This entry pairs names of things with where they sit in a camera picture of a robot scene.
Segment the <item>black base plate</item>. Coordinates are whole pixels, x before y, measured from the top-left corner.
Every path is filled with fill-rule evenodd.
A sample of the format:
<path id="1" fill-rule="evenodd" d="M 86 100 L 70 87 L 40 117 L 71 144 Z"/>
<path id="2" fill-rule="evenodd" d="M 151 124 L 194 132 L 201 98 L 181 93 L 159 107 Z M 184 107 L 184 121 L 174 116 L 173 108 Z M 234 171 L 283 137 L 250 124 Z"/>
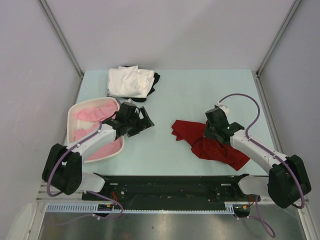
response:
<path id="1" fill-rule="evenodd" d="M 254 194 L 242 193 L 238 176 L 126 176 L 105 175 L 106 183 L 98 195 L 84 193 L 84 201 L 117 197 L 123 208 L 169 210 L 208 210 L 209 205 L 249 202 Z"/>

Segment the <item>red t-shirt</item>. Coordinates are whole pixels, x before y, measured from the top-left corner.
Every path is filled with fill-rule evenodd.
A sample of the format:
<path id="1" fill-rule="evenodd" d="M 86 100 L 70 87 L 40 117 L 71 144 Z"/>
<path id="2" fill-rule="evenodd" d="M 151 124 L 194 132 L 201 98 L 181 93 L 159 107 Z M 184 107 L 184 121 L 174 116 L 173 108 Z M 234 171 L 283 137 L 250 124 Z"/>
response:
<path id="1" fill-rule="evenodd" d="M 194 155 L 200 159 L 218 161 L 240 170 L 250 158 L 242 152 L 217 140 L 205 137 L 206 125 L 200 122 L 176 120 L 171 126 L 171 134 L 177 141 L 184 140 Z"/>

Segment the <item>left aluminium frame post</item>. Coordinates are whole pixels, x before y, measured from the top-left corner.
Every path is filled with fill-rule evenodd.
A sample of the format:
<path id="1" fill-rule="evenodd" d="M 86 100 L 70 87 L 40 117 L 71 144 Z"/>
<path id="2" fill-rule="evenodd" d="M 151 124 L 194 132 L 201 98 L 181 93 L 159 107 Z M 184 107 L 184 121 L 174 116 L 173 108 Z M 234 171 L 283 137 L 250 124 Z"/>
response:
<path id="1" fill-rule="evenodd" d="M 50 5 L 48 4 L 47 0 L 37 0 L 36 1 L 42 10 L 45 18 L 47 19 L 50 27 L 52 28 L 52 31 L 54 32 L 58 42 L 60 43 L 64 53 L 66 54 L 66 57 L 70 61 L 71 65 L 73 66 L 74 70 L 76 71 L 77 75 L 80 77 L 80 79 L 83 78 L 84 72 L 82 71 L 74 52 L 72 51 L 72 48 L 70 47 L 70 44 L 68 43 L 67 38 L 65 37 L 65 34 L 63 33 L 63 30 L 55 17 Z"/>

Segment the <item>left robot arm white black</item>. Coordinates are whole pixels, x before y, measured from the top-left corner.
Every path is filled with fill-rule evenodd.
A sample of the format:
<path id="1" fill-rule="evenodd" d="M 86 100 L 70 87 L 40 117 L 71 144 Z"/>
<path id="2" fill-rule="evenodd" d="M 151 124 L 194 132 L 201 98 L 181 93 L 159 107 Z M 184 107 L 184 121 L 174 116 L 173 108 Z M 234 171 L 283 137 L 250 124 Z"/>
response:
<path id="1" fill-rule="evenodd" d="M 153 126 L 143 106 L 123 102 L 119 110 L 100 121 L 92 133 L 73 144 L 53 145 L 42 172 L 42 179 L 47 183 L 47 194 L 56 197 L 82 191 L 93 193 L 100 200 L 107 199 L 111 188 L 102 176 L 83 172 L 85 161 L 100 148 L 122 136 L 132 137 Z"/>

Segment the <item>folded white t-shirt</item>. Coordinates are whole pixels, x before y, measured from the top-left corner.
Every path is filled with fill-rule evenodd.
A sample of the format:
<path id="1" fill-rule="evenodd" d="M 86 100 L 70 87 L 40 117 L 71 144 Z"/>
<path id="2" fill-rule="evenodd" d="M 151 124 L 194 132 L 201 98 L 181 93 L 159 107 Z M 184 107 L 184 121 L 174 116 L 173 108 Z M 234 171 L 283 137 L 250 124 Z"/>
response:
<path id="1" fill-rule="evenodd" d="M 131 66 L 110 68 L 107 93 L 115 98 L 146 98 L 155 81 L 155 72 Z"/>

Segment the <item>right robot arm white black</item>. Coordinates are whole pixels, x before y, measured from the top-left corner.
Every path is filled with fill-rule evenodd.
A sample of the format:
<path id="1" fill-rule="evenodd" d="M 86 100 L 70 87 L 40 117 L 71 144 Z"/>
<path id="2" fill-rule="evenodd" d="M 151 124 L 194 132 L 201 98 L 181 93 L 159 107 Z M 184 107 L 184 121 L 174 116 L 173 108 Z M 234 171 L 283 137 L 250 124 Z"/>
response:
<path id="1" fill-rule="evenodd" d="M 207 118 L 205 137 L 235 149 L 258 164 L 267 176 L 244 174 L 230 188 L 231 196 L 242 201 L 248 195 L 269 197 L 285 209 L 296 201 L 304 201 L 311 191 L 311 184 L 303 160 L 269 150 L 254 140 L 237 122 L 229 123 L 227 115 L 218 106 L 205 113 Z"/>

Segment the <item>right aluminium frame post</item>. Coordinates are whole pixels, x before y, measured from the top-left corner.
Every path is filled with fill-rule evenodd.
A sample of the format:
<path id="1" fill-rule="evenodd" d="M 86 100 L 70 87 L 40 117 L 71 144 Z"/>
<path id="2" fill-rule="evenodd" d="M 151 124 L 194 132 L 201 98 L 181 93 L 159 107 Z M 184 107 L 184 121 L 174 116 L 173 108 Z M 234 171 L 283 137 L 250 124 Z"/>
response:
<path id="1" fill-rule="evenodd" d="M 255 71 L 255 74 L 258 78 L 262 75 L 266 65 L 270 61 L 273 53 L 275 52 L 276 48 L 278 47 L 282 38 L 284 37 L 287 29 L 289 28 L 290 24 L 292 23 L 297 11 L 299 10 L 299 8 L 301 7 L 301 5 L 304 2 L 305 2 L 304 0 L 294 0 L 293 1 L 287 14 L 285 15 L 284 20 L 282 21 L 278 31 L 276 32 L 274 39 L 272 40 L 271 45 L 269 46 L 266 54 L 264 55 L 259 67 Z"/>

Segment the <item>aluminium frame post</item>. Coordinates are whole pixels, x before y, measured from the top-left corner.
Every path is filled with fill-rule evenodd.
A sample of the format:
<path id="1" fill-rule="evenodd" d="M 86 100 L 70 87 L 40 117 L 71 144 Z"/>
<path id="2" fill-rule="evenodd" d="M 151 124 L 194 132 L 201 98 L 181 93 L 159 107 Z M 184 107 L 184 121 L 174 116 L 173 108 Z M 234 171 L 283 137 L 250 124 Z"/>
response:
<path id="1" fill-rule="evenodd" d="M 42 10 L 45 18 L 47 19 L 50 27 L 52 28 L 52 31 L 54 32 L 58 42 L 60 43 L 64 53 L 66 54 L 66 57 L 70 61 L 71 65 L 73 66 L 74 70 L 76 71 L 77 75 L 80 77 L 80 79 L 83 78 L 84 72 L 82 71 L 74 52 L 72 51 L 72 48 L 70 47 L 70 44 L 68 43 L 67 38 L 65 37 L 65 34 L 63 33 L 63 30 L 55 17 L 50 5 L 48 4 L 47 0 L 37 0 L 36 1 Z"/>
<path id="2" fill-rule="evenodd" d="M 278 47 L 282 38 L 284 37 L 287 29 L 289 28 L 290 24 L 292 23 L 297 11 L 299 10 L 299 8 L 301 7 L 301 5 L 304 2 L 305 2 L 304 0 L 294 0 L 293 1 L 287 14 L 285 15 L 284 20 L 282 21 L 278 31 L 276 32 L 274 39 L 272 40 L 271 45 L 269 46 L 266 54 L 264 55 L 259 67 L 255 71 L 255 74 L 258 78 L 262 75 L 266 65 L 270 61 L 273 53 L 275 52 L 276 48 Z"/>

